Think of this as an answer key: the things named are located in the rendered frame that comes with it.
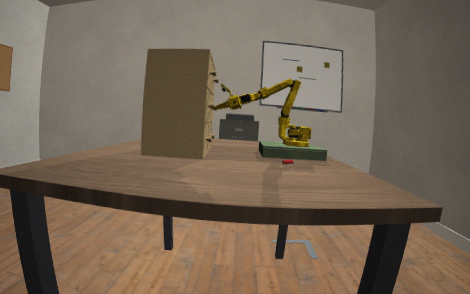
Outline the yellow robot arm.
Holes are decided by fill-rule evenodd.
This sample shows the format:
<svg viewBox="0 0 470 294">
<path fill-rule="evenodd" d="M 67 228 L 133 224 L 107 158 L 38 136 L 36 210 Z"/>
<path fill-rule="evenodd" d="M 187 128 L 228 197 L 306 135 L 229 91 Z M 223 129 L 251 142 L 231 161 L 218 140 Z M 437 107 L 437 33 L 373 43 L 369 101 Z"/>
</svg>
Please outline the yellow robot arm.
<svg viewBox="0 0 470 294">
<path fill-rule="evenodd" d="M 285 101 L 284 106 L 283 106 L 282 111 L 281 111 L 281 117 L 279 117 L 279 121 L 278 121 L 278 124 L 279 124 L 279 137 L 283 140 L 283 144 L 285 144 L 286 146 L 309 147 L 308 136 L 309 136 L 310 128 L 309 127 L 296 126 L 296 129 L 295 129 L 295 125 L 289 125 L 289 122 L 290 122 L 289 113 L 290 113 L 292 105 L 295 101 L 295 98 L 296 98 L 296 95 L 297 95 L 297 92 L 299 90 L 300 85 L 301 85 L 301 82 L 298 81 L 298 80 L 294 81 L 292 79 L 287 79 L 287 80 L 285 80 L 285 81 L 283 81 L 283 82 L 281 82 L 281 83 L 279 83 L 279 84 L 277 84 L 273 87 L 270 87 L 268 89 L 266 87 L 264 87 L 264 88 L 260 89 L 259 92 L 257 92 L 257 93 L 243 94 L 242 96 L 239 96 L 238 98 L 240 98 L 241 104 L 245 104 L 247 102 L 253 101 L 254 99 L 255 99 L 254 101 L 256 101 L 256 100 L 260 99 L 260 97 L 263 98 L 263 99 L 266 99 L 270 95 L 274 94 L 275 92 L 278 92 L 279 89 L 283 90 L 283 89 L 285 89 L 289 86 L 291 89 L 290 89 L 290 92 L 289 92 L 289 94 L 287 96 L 287 99 L 286 99 L 286 100 L 288 100 L 288 102 Z M 283 87 L 285 87 L 285 88 L 283 88 Z M 285 108 L 285 106 L 286 106 L 286 108 Z M 287 135 L 289 137 L 286 137 L 286 129 L 287 128 L 291 128 L 291 129 L 288 129 L 288 133 L 287 133 Z M 296 141 L 296 140 L 294 140 L 295 138 L 297 138 L 297 142 L 286 142 L 285 143 L 286 140 Z"/>
</svg>

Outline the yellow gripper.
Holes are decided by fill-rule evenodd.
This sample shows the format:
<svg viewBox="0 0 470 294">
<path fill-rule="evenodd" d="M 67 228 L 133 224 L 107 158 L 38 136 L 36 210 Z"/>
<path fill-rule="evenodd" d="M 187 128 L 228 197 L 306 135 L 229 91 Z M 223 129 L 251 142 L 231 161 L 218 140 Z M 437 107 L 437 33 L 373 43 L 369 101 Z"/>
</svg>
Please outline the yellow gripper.
<svg viewBox="0 0 470 294">
<path fill-rule="evenodd" d="M 221 85 L 223 85 L 223 84 L 221 83 Z M 238 95 L 235 95 L 235 96 L 234 96 L 234 95 L 231 95 L 230 90 L 229 90 L 227 87 L 225 87 L 224 85 L 221 86 L 221 87 L 222 87 L 222 91 L 223 91 L 223 92 L 225 92 L 225 91 L 228 92 L 228 91 L 229 91 L 228 93 L 230 94 L 230 98 L 229 98 L 226 102 L 221 103 L 221 104 L 215 106 L 214 109 L 217 109 L 217 110 L 218 110 L 218 109 L 223 109 L 223 108 L 230 108 L 231 110 L 235 110 L 235 109 L 238 109 L 238 108 L 242 109 L 242 108 L 241 108 L 242 105 L 240 105 L 240 104 L 241 104 L 241 101 L 240 101 L 240 99 L 238 98 Z M 224 87 L 224 88 L 223 88 L 223 87 Z M 235 101 L 236 101 L 236 102 L 235 102 Z M 240 102 L 240 103 L 239 103 L 239 102 Z"/>
</svg>

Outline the brown wooden chest of drawers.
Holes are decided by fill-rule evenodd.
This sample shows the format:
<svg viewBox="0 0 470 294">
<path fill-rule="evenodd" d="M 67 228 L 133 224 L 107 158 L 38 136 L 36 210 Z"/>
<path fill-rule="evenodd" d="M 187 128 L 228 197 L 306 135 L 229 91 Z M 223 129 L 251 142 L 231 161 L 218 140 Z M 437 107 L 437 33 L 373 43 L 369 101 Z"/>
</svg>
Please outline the brown wooden chest of drawers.
<svg viewBox="0 0 470 294">
<path fill-rule="evenodd" d="M 141 155 L 204 159 L 211 148 L 203 156 L 205 123 L 212 123 L 205 121 L 210 55 L 210 49 L 148 49 Z"/>
</svg>

